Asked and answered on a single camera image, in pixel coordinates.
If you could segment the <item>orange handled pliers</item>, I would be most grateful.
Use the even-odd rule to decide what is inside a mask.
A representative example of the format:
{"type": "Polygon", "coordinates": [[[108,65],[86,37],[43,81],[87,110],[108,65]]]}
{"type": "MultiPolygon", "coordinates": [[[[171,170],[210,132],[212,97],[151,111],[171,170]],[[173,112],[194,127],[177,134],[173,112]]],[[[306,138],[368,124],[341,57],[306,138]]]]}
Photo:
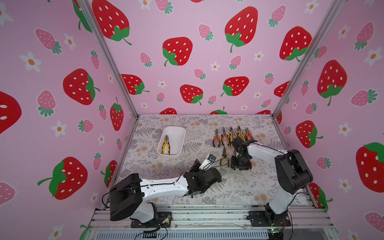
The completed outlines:
{"type": "Polygon", "coordinates": [[[245,131],[246,131],[246,141],[254,140],[251,131],[248,128],[246,128],[245,131]]]}

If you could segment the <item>white plastic storage box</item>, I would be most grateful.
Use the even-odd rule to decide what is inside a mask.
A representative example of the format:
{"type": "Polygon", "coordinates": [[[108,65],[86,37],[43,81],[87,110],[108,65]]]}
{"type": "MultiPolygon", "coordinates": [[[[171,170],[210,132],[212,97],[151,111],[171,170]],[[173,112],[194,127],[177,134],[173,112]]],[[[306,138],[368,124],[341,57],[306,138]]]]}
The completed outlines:
{"type": "Polygon", "coordinates": [[[164,128],[162,136],[160,138],[159,144],[158,144],[158,154],[161,157],[165,157],[168,159],[175,159],[181,156],[183,146],[184,146],[184,140],[186,136],[186,130],[182,127],[176,127],[176,126],[169,126],[164,128]],[[170,142],[170,155],[162,155],[162,146],[164,143],[165,135],[168,135],[169,142],[170,142]]]}

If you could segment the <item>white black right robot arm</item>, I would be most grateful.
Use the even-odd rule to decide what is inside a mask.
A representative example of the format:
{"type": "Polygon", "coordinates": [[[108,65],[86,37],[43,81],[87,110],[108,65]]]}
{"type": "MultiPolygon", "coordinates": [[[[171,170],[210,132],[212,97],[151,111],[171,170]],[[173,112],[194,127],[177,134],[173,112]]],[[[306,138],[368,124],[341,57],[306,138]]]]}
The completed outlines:
{"type": "Polygon", "coordinates": [[[250,170],[252,158],[275,164],[280,186],[265,206],[265,221],[272,225],[284,217],[296,195],[313,181],[308,165],[298,150],[277,150],[258,144],[256,140],[244,142],[241,138],[235,138],[231,145],[237,153],[230,161],[233,170],[250,170]]]}

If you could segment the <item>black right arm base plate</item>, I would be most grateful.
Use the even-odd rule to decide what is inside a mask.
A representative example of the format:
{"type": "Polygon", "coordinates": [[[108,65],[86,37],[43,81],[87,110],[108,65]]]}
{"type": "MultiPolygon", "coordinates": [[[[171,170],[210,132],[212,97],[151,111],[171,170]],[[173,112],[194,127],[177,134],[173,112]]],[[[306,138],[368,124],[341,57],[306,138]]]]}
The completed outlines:
{"type": "Polygon", "coordinates": [[[273,211],[250,211],[246,217],[253,227],[291,227],[288,212],[275,214],[273,211]]]}

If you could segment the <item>orange black pliers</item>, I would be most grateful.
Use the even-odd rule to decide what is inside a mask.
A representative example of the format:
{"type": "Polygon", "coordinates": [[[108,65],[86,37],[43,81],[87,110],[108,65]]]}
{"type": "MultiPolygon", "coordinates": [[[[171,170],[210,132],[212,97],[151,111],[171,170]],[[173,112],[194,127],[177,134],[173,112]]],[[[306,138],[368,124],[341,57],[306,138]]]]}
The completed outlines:
{"type": "Polygon", "coordinates": [[[221,134],[221,143],[223,146],[230,146],[230,138],[229,135],[226,133],[226,129],[222,127],[222,134],[221,134]]]}

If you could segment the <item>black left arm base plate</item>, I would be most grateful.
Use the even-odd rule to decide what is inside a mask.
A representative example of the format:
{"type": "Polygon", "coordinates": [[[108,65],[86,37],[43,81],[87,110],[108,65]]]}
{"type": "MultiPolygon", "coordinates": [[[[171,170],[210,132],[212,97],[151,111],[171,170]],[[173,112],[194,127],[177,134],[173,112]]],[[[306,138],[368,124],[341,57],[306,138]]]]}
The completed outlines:
{"type": "Polygon", "coordinates": [[[131,228],[132,229],[148,229],[148,228],[160,228],[166,227],[169,228],[172,223],[172,213],[171,212],[157,212],[154,215],[154,218],[146,223],[142,223],[139,220],[132,219],[131,228]]]}

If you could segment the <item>yellow black handled pliers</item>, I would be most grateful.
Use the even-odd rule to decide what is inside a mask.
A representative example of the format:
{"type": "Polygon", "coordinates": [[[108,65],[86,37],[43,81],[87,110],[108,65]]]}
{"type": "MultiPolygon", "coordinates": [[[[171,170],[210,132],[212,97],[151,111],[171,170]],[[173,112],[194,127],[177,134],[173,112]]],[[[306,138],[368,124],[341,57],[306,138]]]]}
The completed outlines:
{"type": "Polygon", "coordinates": [[[246,138],[240,126],[237,127],[237,133],[238,133],[238,137],[240,137],[245,142],[246,138]]]}

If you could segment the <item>small yellow diagonal pliers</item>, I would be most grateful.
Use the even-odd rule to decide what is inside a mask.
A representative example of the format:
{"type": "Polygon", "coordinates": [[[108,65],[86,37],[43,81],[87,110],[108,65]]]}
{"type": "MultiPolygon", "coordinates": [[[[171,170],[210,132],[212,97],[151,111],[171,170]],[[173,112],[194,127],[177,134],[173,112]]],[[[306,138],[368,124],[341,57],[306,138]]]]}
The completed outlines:
{"type": "Polygon", "coordinates": [[[226,167],[227,169],[230,167],[230,159],[227,156],[226,147],[223,147],[222,157],[220,159],[220,167],[226,167]]]}

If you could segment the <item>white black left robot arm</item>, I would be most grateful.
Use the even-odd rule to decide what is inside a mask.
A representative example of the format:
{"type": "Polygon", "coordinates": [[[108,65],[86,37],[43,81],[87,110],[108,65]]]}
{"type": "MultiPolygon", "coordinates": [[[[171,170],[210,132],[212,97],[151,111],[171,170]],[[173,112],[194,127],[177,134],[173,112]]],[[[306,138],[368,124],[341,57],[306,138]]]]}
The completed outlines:
{"type": "Polygon", "coordinates": [[[208,160],[195,160],[188,172],[170,179],[148,180],[134,173],[110,189],[110,220],[127,218],[148,225],[160,219],[156,204],[151,200],[167,196],[195,196],[205,193],[220,183],[222,176],[216,168],[208,167],[208,160]]]}

